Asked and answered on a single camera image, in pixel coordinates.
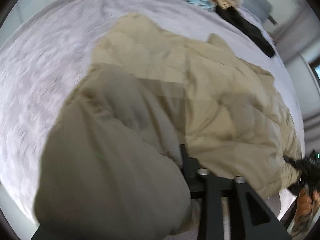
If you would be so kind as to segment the person's hand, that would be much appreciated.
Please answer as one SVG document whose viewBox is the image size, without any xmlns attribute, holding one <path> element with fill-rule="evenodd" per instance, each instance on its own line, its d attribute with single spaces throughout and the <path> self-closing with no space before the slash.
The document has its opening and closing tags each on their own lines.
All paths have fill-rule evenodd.
<svg viewBox="0 0 320 240">
<path fill-rule="evenodd" d="M 306 233 L 319 210 L 319 192 L 314 190 L 312 196 L 302 189 L 298 195 L 296 213 L 293 219 L 292 238 Z"/>
</svg>

